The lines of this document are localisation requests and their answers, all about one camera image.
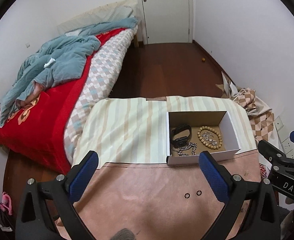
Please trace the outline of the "white cardboard jewelry box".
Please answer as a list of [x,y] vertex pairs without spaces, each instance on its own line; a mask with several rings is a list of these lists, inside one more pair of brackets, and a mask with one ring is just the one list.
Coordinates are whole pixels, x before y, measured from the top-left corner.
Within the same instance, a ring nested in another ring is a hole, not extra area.
[[167,112],[166,127],[169,166],[197,164],[204,151],[216,161],[229,160],[241,149],[227,111]]

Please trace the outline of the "white power strip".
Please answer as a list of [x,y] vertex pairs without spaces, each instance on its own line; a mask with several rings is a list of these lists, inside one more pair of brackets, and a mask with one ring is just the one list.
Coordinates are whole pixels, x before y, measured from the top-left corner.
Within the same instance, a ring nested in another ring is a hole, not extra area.
[[279,139],[279,143],[281,145],[282,151],[288,158],[293,158],[294,157],[293,144],[291,143],[289,139],[289,132],[287,128],[285,127],[280,116],[278,116],[275,119],[274,125],[277,131],[277,135],[278,135],[278,139]]

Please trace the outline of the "pink slipper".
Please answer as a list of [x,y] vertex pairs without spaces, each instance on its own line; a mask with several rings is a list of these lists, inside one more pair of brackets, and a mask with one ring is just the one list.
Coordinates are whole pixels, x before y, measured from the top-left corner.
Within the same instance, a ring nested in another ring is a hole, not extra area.
[[1,202],[0,202],[0,210],[4,213],[8,214],[9,216],[11,216],[13,213],[12,200],[11,200],[11,197],[9,196],[9,194],[7,194],[6,192],[2,193],[2,198],[1,198]]

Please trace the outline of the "checkered brown cloth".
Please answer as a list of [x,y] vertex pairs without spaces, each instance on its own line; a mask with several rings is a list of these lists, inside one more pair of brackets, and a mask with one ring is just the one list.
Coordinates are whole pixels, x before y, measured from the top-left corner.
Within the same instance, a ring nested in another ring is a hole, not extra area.
[[274,131],[274,113],[272,109],[256,96],[256,91],[242,88],[232,100],[243,107],[250,121],[255,142],[269,141]]

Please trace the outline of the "red blanket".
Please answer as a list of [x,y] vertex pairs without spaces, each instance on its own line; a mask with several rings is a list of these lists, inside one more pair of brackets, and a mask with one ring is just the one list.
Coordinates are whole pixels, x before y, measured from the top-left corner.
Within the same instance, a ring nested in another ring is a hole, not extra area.
[[52,171],[66,174],[71,164],[65,153],[63,134],[93,57],[93,54],[85,57],[80,78],[45,89],[10,115],[0,127],[0,145]]

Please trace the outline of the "bed with checkered sheet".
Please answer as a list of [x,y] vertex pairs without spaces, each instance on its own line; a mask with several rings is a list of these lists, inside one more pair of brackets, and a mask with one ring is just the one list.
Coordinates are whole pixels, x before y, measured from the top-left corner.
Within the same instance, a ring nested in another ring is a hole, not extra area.
[[[72,109],[63,134],[63,145],[71,166],[78,140],[82,135],[92,107],[98,101],[109,96],[118,79],[125,54],[132,41],[136,38],[139,26],[137,9],[138,5],[135,0],[123,0],[84,12],[58,26],[59,36],[72,36],[78,35],[80,30],[88,25],[114,22],[129,17],[136,17],[138,19],[138,24],[133,29],[118,28],[96,35],[102,42],[102,45],[98,51],[93,53],[94,57],[91,60],[90,71],[84,88]],[[42,91],[44,89],[40,85],[36,85],[31,95],[26,100],[19,102],[19,106],[21,108],[25,107],[40,95]]]

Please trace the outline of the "pink and striped table cloth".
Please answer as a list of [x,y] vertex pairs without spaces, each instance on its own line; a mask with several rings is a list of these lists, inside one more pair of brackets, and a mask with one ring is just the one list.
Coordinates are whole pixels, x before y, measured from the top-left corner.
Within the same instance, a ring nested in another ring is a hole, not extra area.
[[229,99],[169,96],[164,101],[104,99],[95,104],[73,162],[99,154],[95,172],[75,209],[97,239],[127,228],[136,239],[201,239],[223,204],[197,165],[170,167],[167,112],[227,111],[240,152],[224,162],[232,174],[259,181],[258,153],[249,118]]

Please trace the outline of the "blue-grey quilt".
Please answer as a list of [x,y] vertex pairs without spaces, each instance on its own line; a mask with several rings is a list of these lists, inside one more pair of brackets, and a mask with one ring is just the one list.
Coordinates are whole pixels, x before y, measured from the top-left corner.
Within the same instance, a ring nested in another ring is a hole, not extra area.
[[0,127],[5,125],[10,115],[21,108],[19,102],[26,100],[36,85],[47,90],[79,79],[87,57],[98,51],[102,45],[96,35],[118,28],[133,29],[137,24],[136,17],[97,23],[83,27],[78,35],[61,35],[45,42],[22,63],[12,88],[2,98]]

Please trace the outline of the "white door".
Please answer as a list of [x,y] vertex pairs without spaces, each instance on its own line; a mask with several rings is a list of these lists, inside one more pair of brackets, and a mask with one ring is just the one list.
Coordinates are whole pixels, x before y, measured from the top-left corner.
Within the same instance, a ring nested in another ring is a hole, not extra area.
[[145,45],[190,43],[193,39],[193,0],[138,0]]

